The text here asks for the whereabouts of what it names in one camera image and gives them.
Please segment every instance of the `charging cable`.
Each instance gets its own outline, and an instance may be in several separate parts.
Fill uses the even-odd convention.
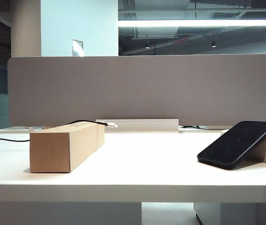
[[[96,123],[96,124],[104,125],[104,126],[109,127],[109,128],[117,128],[118,127],[118,125],[115,123],[109,123],[109,122],[105,123],[105,122],[97,122],[97,121],[91,121],[91,120],[75,120],[75,121],[68,123],[67,125],[77,123],[77,122]],[[28,141],[30,141],[30,139],[29,140],[11,140],[11,139],[6,139],[6,138],[0,138],[0,140],[8,141],[8,142],[28,142]]]

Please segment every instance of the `cable connector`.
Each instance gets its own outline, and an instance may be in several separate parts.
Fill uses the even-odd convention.
[[[118,127],[118,125],[117,124],[115,124],[115,123],[107,123],[107,127],[109,127],[109,128],[117,128]]]

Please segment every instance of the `gray fabric divider panel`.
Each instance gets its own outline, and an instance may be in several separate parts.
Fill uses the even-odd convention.
[[[10,122],[266,121],[266,55],[20,57],[8,62]]]

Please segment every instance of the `desk surface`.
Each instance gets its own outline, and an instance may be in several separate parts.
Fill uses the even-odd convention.
[[[0,141],[0,201],[266,202],[266,163],[227,171],[197,161],[218,137],[106,134],[105,145],[71,173],[30,173],[29,143]]]

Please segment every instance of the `floor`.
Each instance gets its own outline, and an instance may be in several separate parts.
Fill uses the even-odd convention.
[[[143,202],[142,225],[199,225],[193,203]]]

